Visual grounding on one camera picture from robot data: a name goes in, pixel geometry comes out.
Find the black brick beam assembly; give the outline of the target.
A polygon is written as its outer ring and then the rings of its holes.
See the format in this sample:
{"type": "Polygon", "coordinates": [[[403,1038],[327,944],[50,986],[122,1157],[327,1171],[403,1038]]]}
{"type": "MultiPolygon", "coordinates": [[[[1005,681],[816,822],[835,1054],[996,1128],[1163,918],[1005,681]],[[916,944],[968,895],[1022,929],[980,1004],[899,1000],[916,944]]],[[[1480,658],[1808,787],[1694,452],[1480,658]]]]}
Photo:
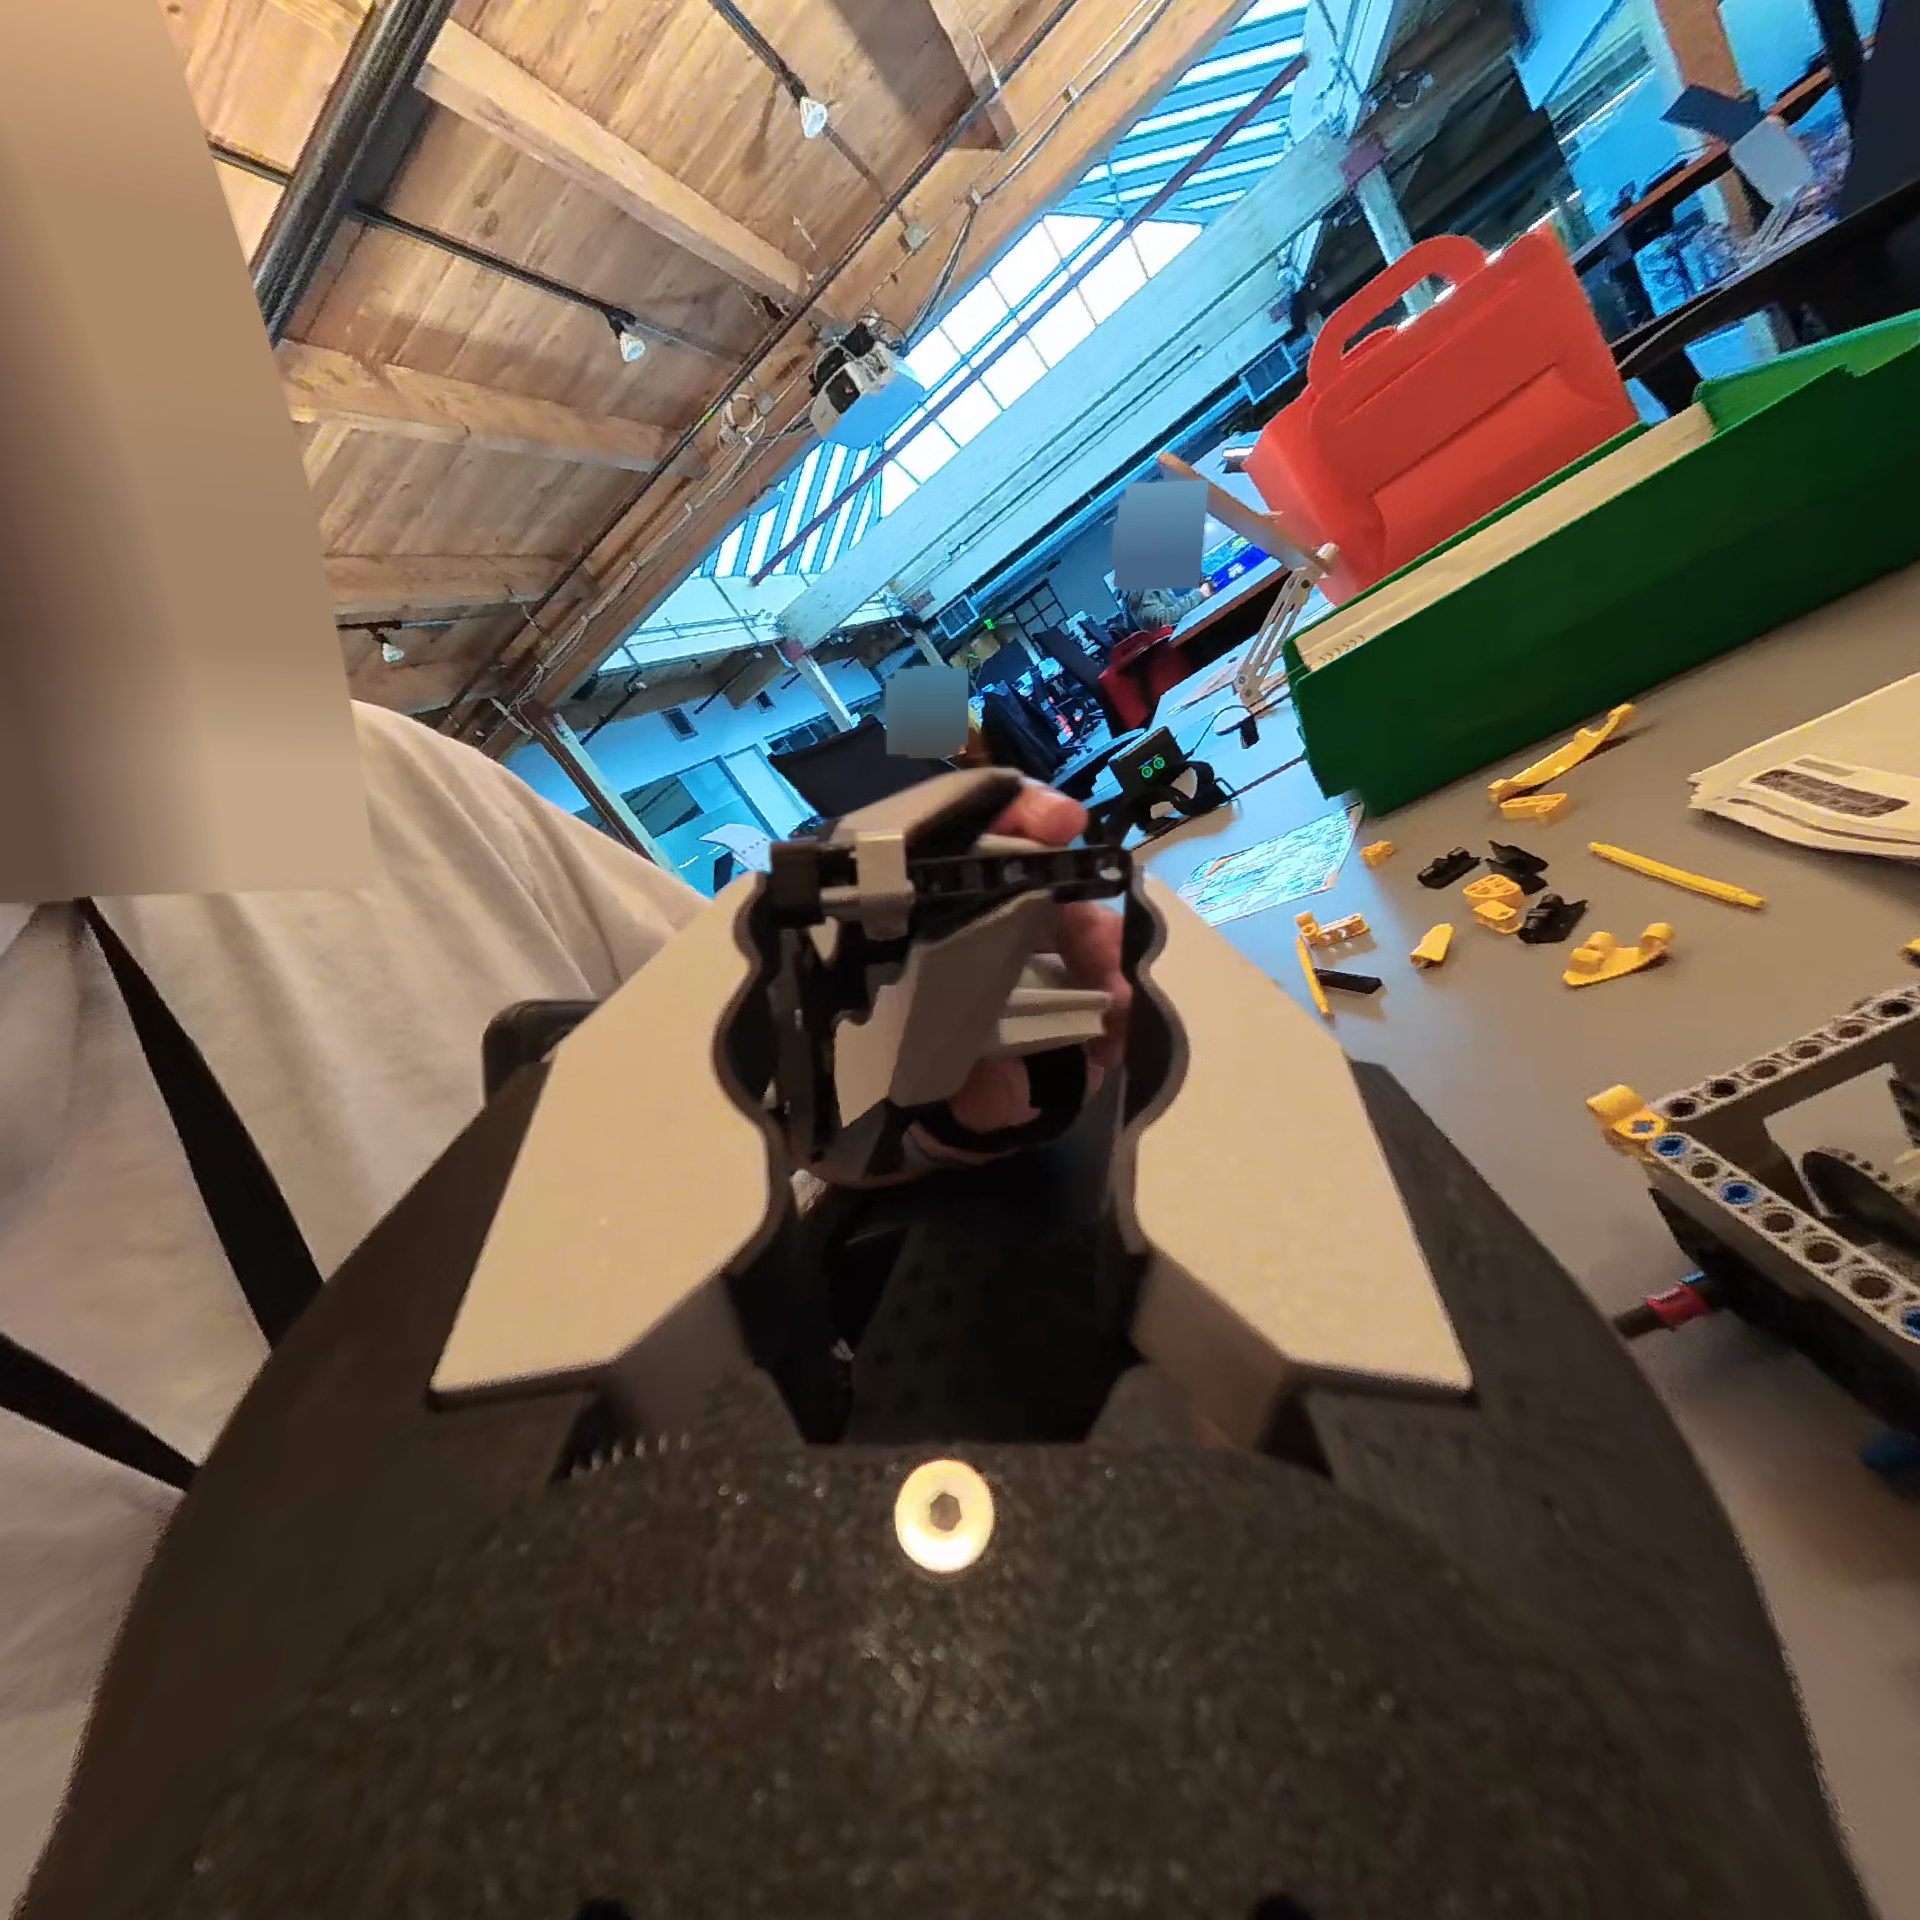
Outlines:
{"type": "Polygon", "coordinates": [[[885,934],[921,914],[985,913],[1040,891],[1063,903],[1126,891],[1135,860],[1118,847],[977,845],[958,852],[907,851],[899,834],[855,834],[851,845],[773,845],[767,897],[779,924],[855,921],[885,934]]]}

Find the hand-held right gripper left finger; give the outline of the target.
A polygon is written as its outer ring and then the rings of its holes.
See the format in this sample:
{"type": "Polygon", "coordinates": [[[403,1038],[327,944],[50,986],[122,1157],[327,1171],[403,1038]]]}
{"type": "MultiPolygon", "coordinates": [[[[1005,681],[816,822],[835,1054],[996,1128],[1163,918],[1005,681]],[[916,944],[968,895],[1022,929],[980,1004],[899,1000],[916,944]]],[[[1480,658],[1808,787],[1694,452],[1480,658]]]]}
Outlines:
{"type": "Polygon", "coordinates": [[[764,1368],[822,1439],[822,1284],[779,1248],[816,1065],[768,878],[735,878],[553,1047],[430,1374],[437,1405],[593,1387],[677,1433],[764,1368]]]}

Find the red plastic carry case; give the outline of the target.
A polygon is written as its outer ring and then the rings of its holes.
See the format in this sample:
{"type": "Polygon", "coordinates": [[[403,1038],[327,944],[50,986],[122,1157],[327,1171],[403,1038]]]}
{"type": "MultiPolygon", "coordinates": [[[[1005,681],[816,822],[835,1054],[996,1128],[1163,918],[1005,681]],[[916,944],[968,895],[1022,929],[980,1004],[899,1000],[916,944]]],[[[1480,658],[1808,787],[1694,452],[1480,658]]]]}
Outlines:
{"type": "Polygon", "coordinates": [[[1432,234],[1329,312],[1247,478],[1343,604],[1636,426],[1550,227],[1432,234]]]}

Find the person's left hand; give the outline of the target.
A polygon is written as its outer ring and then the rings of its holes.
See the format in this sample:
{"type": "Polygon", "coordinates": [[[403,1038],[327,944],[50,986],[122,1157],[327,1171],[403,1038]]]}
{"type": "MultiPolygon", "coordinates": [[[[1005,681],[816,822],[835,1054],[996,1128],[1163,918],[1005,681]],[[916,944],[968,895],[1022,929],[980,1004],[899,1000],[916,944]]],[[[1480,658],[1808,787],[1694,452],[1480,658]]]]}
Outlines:
{"type": "MultiPolygon", "coordinates": [[[[1038,779],[1019,779],[1019,791],[991,826],[996,834],[1025,838],[1057,851],[1073,847],[1084,828],[1084,805],[1050,787],[1040,787],[1038,779]]],[[[1097,1088],[1123,1054],[1123,1026],[1135,996],[1131,982],[1123,979],[1121,913],[1100,903],[1057,904],[1052,949],[1061,953],[1073,986],[1108,996],[1100,1040],[1089,1045],[1084,1051],[1092,1088],[1097,1088]]]]}

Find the grey desk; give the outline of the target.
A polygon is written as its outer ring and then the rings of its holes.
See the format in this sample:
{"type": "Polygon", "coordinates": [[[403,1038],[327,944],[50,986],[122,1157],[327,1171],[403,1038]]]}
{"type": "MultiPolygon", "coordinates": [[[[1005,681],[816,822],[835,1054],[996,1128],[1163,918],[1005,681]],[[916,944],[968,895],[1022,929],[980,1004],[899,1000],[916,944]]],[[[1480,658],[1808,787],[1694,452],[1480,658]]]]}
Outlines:
{"type": "MultiPolygon", "coordinates": [[[[1408,949],[1445,904],[1415,871],[1498,828],[1487,776],[1379,828],[1396,860],[1345,863],[1321,897],[1367,914],[1383,991],[1343,1002],[1335,1038],[1398,1071],[1595,1304],[1618,1311],[1683,1272],[1636,1170],[1588,1119],[1624,1081],[1670,1093],[1835,1018],[1900,979],[1917,876],[1772,845],[1689,811],[1691,770],[1917,670],[1906,647],[1862,673],[1734,661],[1640,707],[1624,747],[1578,770],[1572,815],[1527,847],[1588,921],[1675,924],[1664,967],[1567,991],[1552,953],[1462,929],[1451,955],[1408,949]]],[[[1917,1915],[1917,1482],[1862,1461],[1882,1437],[1842,1387],[1726,1315],[1634,1342],[1763,1574],[1825,1783],[1882,1915],[1917,1915]]]]}

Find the red office chair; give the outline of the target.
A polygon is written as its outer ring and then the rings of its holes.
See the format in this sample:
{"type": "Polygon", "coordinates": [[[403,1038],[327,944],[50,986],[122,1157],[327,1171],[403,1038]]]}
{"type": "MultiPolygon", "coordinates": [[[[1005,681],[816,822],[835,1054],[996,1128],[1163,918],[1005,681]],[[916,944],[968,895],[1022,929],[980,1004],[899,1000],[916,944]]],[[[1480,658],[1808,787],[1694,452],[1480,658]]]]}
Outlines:
{"type": "Polygon", "coordinates": [[[1192,673],[1197,666],[1169,624],[1121,634],[1097,673],[1097,702],[1111,734],[1144,732],[1159,700],[1192,673]]]}

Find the black device green lights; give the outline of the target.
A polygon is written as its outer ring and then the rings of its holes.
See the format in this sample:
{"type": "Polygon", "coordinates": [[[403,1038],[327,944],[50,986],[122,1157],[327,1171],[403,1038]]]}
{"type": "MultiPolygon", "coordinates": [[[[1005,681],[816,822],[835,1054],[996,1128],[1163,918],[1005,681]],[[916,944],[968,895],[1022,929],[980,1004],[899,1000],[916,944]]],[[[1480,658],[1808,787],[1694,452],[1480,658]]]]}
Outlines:
{"type": "Polygon", "coordinates": [[[1201,822],[1234,801],[1211,764],[1192,761],[1169,729],[1131,736],[1108,756],[1118,794],[1089,811],[1094,838],[1118,845],[1123,834],[1165,834],[1201,822]]]}

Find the closed instruction booklet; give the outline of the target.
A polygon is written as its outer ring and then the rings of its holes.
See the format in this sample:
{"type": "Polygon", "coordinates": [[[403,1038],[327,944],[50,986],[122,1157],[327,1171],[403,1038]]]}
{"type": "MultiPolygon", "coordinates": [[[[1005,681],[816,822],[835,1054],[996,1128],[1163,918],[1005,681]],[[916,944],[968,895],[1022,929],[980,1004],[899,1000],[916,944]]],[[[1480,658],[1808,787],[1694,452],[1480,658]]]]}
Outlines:
{"type": "Polygon", "coordinates": [[[1691,807],[1769,838],[1917,860],[1917,677],[1691,776],[1691,807]]]}

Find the partly built toy brick car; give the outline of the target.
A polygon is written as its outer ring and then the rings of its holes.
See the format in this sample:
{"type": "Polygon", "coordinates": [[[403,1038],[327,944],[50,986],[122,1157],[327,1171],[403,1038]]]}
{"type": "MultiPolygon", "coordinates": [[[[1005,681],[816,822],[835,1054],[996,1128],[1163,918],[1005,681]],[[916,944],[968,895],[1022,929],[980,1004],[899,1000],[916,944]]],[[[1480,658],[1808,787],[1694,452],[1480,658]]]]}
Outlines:
{"type": "Polygon", "coordinates": [[[1917,982],[1679,1093],[1588,1098],[1604,1140],[1644,1165],[1691,1274],[1621,1311],[1618,1329],[1679,1329],[1714,1311],[1790,1345],[1882,1433],[1862,1461],[1917,1482],[1917,982]],[[1878,1079],[1906,1134],[1882,1170],[1842,1147],[1789,1157],[1769,1123],[1878,1079]]]}

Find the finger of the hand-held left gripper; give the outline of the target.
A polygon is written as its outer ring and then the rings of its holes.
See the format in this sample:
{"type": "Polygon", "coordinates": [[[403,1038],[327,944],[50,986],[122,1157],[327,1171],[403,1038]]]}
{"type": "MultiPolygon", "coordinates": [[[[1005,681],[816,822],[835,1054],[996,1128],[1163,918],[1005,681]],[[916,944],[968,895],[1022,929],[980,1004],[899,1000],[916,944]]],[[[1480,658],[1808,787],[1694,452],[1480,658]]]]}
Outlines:
{"type": "Polygon", "coordinates": [[[941,931],[768,934],[767,1108],[819,1179],[910,1179],[1057,1140],[1057,903],[1008,895],[941,931]]]}
{"type": "Polygon", "coordinates": [[[921,779],[840,815],[822,842],[822,860],[855,863],[875,845],[880,860],[910,863],[968,851],[1025,791],[1011,770],[958,770],[921,779]]]}

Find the colourful printed leaflet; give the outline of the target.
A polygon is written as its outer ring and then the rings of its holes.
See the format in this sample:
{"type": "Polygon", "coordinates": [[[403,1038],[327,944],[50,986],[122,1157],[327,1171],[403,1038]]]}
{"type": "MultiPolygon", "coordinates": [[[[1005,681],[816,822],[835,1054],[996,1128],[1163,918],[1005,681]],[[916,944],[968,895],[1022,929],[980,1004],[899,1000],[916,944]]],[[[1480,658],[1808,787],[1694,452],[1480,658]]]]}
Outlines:
{"type": "Polygon", "coordinates": [[[1277,838],[1201,863],[1174,891],[1209,924],[1326,891],[1345,865],[1360,817],[1362,801],[1341,801],[1277,838]]]}

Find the scattered yellow black bricks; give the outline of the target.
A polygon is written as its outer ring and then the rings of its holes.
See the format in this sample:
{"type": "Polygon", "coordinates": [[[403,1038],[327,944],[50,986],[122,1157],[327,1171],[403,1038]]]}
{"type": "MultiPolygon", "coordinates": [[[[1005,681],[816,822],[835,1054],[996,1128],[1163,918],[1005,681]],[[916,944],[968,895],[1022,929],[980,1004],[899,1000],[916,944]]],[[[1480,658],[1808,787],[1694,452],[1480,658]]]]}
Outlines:
{"type": "MultiPolygon", "coordinates": [[[[1487,801],[1506,826],[1550,826],[1567,807],[1561,779],[1588,764],[1595,753],[1618,743],[1626,721],[1636,718],[1636,705],[1624,702],[1588,729],[1572,732],[1550,753],[1537,756],[1522,770],[1487,782],[1487,801]]],[[[1591,852],[1624,872],[1640,872],[1669,882],[1681,891],[1718,897],[1723,904],[1763,908],[1766,897],[1751,889],[1726,878],[1683,872],[1670,863],[1660,863],[1636,851],[1614,845],[1591,845],[1591,852]]],[[[1509,845],[1487,842],[1484,852],[1445,851],[1423,865],[1417,882],[1429,891],[1459,889],[1459,903],[1474,929],[1495,937],[1515,937],[1527,946],[1560,946],[1585,924],[1588,903],[1564,897],[1545,882],[1545,860],[1509,845]]],[[[1606,931],[1585,934],[1564,955],[1561,982],[1567,989],[1604,986],[1634,973],[1646,973],[1664,962],[1675,931],[1664,921],[1646,924],[1636,939],[1624,944],[1606,931]]]]}

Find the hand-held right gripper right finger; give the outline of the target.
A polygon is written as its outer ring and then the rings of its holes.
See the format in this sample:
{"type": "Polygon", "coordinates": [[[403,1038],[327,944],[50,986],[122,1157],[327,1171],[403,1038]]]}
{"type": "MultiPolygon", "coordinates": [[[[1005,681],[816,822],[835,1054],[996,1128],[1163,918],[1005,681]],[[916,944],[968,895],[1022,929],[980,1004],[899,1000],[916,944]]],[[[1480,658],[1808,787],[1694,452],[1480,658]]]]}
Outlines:
{"type": "Polygon", "coordinates": [[[1323,1022],[1144,872],[1123,976],[1111,1196],[1139,1358],[1247,1449],[1314,1387],[1470,1405],[1473,1361],[1323,1022]]]}

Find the person's white shirt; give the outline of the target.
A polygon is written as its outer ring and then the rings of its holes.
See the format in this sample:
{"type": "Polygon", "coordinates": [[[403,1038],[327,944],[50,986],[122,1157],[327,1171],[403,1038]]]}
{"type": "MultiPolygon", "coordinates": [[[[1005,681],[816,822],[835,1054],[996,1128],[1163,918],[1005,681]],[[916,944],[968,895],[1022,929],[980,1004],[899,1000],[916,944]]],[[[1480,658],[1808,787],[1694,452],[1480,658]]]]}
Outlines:
{"type": "MultiPolygon", "coordinates": [[[[502,764],[354,705],[357,891],[129,895],[104,918],[233,1098],[327,1278],[483,1106],[483,1032],[604,1000],[694,913],[502,764]]],[[[203,1459],[266,1341],[84,913],[4,904],[4,1333],[203,1459]]],[[[4,1412],[4,1911],[177,1505],[4,1412]]]]}

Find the green storage bin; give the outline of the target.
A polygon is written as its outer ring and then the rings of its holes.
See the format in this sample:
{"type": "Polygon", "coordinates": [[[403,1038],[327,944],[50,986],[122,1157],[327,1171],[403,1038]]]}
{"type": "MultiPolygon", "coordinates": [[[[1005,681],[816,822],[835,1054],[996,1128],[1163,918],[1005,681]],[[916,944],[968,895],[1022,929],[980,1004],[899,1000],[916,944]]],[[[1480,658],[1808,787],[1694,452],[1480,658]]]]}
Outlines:
{"type": "Polygon", "coordinates": [[[1917,560],[1917,312],[1714,376],[1286,642],[1384,815],[1917,560]]]}

